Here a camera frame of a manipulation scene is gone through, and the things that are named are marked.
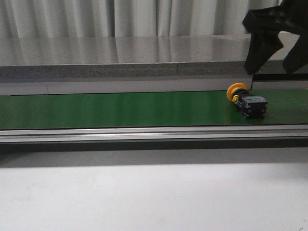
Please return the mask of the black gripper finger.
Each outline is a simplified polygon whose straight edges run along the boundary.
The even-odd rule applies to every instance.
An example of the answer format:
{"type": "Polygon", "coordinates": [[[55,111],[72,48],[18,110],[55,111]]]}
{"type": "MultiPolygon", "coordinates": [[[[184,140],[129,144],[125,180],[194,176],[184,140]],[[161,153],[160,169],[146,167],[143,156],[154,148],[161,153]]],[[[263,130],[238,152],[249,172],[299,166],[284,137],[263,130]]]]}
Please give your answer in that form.
{"type": "Polygon", "coordinates": [[[249,10],[242,22],[244,28],[251,34],[250,46],[244,68],[249,75],[259,71],[267,60],[283,44],[278,34],[279,7],[269,7],[258,10],[249,10]]]}
{"type": "Polygon", "coordinates": [[[299,35],[299,37],[282,63],[288,74],[296,72],[308,63],[308,32],[291,34],[299,35]]]}

